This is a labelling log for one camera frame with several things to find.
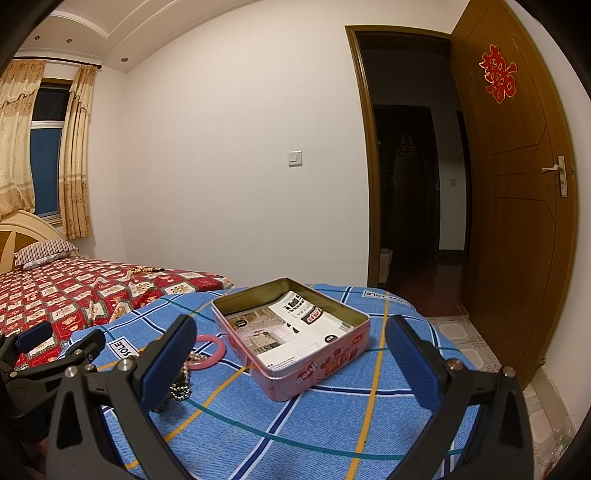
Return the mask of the striped pillow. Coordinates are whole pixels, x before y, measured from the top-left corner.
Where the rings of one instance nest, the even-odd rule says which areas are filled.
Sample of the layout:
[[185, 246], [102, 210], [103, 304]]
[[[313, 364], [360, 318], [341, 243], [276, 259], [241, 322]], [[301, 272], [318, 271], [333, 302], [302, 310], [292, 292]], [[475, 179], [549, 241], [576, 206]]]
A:
[[74, 244], [63, 239], [37, 241], [23, 247], [15, 254], [15, 265], [25, 267], [31, 262], [41, 265], [53, 259], [65, 258], [77, 251], [78, 248]]

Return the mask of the wooden headboard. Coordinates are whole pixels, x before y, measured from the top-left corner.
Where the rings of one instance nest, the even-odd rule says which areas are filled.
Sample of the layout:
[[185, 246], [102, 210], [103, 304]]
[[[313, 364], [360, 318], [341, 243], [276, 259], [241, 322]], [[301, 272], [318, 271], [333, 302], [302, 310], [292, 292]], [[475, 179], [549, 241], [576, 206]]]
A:
[[19, 210], [1, 221], [1, 273], [14, 269], [15, 253], [25, 246], [64, 235], [42, 218]]

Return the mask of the white printed paper leaflet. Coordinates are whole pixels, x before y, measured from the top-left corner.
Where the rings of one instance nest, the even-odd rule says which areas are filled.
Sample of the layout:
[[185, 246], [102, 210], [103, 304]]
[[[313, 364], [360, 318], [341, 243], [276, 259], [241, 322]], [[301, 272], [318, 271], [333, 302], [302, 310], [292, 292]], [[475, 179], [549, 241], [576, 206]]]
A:
[[249, 351], [273, 371], [301, 361], [353, 330], [350, 323], [294, 291], [226, 320]]

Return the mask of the curtain rod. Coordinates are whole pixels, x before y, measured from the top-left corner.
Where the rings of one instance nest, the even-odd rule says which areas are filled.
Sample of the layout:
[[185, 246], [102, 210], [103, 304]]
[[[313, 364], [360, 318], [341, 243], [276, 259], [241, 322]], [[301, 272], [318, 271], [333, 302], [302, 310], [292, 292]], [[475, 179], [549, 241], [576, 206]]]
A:
[[45, 60], [48, 62], [53, 63], [63, 63], [63, 64], [72, 64], [72, 65], [79, 65], [79, 66], [91, 66], [95, 67], [97, 70], [101, 70], [103, 65], [82, 61], [82, 60], [75, 60], [75, 59], [68, 59], [68, 58], [61, 58], [61, 57], [54, 57], [54, 56], [39, 56], [39, 55], [18, 55], [13, 57], [13, 60]]

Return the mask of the white wall switch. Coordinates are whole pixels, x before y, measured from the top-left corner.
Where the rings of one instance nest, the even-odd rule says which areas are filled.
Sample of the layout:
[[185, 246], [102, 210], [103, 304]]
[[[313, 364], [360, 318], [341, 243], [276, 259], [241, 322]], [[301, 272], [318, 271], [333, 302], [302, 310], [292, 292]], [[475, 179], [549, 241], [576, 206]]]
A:
[[287, 162], [290, 167], [303, 165], [303, 151], [294, 150], [287, 153]]

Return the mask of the left beige curtain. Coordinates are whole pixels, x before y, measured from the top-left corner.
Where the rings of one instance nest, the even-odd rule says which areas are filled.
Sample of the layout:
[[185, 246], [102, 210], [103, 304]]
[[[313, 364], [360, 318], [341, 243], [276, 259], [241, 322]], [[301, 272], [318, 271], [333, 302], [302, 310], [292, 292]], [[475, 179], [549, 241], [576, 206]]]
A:
[[30, 135], [36, 96], [44, 70], [44, 60], [12, 60], [1, 76], [2, 219], [19, 210], [35, 210]]

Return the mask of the beige curtain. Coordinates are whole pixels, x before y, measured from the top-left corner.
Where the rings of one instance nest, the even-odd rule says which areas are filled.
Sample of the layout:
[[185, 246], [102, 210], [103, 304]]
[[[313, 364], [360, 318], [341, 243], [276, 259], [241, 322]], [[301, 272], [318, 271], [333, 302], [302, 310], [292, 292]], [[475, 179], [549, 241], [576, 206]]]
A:
[[19, 210], [35, 210], [30, 135], [36, 96], [44, 70], [44, 60], [12, 60], [1, 76], [2, 219]]
[[88, 131], [97, 68], [82, 66], [70, 86], [58, 162], [59, 212], [68, 239], [92, 234], [88, 180]]

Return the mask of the pink bangle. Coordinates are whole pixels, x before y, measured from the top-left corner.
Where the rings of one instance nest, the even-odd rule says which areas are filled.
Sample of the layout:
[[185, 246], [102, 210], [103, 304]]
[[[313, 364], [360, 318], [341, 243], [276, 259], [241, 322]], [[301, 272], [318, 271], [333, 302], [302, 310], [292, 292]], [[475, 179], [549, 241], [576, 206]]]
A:
[[224, 341], [215, 335], [197, 334], [197, 350], [191, 350], [185, 361], [188, 371], [211, 368], [223, 359], [226, 353]]

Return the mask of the red patterned bed quilt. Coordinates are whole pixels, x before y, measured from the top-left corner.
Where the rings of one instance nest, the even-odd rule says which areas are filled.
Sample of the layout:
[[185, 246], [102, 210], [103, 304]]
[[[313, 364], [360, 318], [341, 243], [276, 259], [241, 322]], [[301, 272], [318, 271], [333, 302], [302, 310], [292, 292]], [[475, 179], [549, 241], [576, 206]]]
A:
[[16, 360], [18, 369], [57, 359], [77, 331], [105, 325], [161, 296], [229, 288], [224, 275], [190, 270], [131, 275], [135, 266], [72, 256], [31, 270], [1, 275], [1, 334], [10, 336], [40, 322], [53, 337]]

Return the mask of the blue plaid towel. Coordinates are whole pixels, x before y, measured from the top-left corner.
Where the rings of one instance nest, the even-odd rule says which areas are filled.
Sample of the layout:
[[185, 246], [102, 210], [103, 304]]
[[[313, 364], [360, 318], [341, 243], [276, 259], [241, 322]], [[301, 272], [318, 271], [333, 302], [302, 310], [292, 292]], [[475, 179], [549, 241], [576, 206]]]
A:
[[403, 317], [445, 358], [460, 350], [406, 300], [369, 287], [318, 284], [318, 295], [362, 317], [348, 339], [300, 364], [270, 371], [225, 330], [222, 291], [174, 293], [104, 324], [96, 367], [109, 370], [192, 317], [204, 364], [188, 375], [188, 397], [151, 419], [195, 479], [384, 479], [431, 419], [385, 337]]

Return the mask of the gold beads on bed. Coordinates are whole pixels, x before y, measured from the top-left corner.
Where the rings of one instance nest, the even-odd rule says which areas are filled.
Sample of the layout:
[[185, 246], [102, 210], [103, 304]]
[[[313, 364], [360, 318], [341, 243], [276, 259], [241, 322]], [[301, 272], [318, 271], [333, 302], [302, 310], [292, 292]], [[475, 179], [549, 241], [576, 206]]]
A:
[[164, 272], [165, 269], [161, 267], [135, 266], [130, 269], [131, 275], [150, 274]]

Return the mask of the red double happiness decal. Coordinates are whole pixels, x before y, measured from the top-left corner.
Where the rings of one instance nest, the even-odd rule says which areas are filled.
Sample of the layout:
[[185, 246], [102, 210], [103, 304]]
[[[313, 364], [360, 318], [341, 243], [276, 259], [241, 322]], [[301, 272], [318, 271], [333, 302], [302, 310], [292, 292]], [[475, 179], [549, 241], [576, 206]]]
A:
[[486, 91], [498, 104], [515, 96], [514, 75], [518, 72], [518, 66], [515, 62], [507, 62], [497, 45], [491, 44], [489, 50], [482, 54], [479, 66], [487, 82]]

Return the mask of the pink tin box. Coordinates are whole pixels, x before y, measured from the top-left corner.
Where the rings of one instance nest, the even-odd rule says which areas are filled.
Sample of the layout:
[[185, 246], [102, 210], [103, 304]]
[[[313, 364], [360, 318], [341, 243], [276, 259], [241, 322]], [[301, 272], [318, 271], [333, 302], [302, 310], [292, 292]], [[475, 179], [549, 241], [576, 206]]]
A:
[[366, 313], [290, 278], [232, 291], [211, 310], [239, 362], [277, 402], [331, 376], [370, 340]]

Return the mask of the window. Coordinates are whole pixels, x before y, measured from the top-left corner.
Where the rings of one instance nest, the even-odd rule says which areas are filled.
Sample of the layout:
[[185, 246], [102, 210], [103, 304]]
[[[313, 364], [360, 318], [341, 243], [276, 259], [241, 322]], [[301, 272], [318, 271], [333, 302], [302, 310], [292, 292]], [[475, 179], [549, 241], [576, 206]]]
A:
[[61, 222], [58, 198], [60, 144], [71, 82], [44, 79], [36, 96], [30, 140], [35, 192], [34, 213], [49, 223]]

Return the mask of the brown wooden door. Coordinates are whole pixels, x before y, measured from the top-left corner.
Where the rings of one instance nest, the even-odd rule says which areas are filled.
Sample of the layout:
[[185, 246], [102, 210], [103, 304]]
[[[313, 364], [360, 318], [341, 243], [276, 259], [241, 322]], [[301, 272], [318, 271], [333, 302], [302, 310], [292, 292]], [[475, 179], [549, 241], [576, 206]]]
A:
[[[464, 303], [500, 362], [528, 383], [558, 324], [572, 271], [571, 136], [551, 75], [505, 2], [470, 2], [451, 42], [472, 178]], [[491, 44], [518, 66], [516, 94], [502, 104], [486, 91], [479, 66]]]

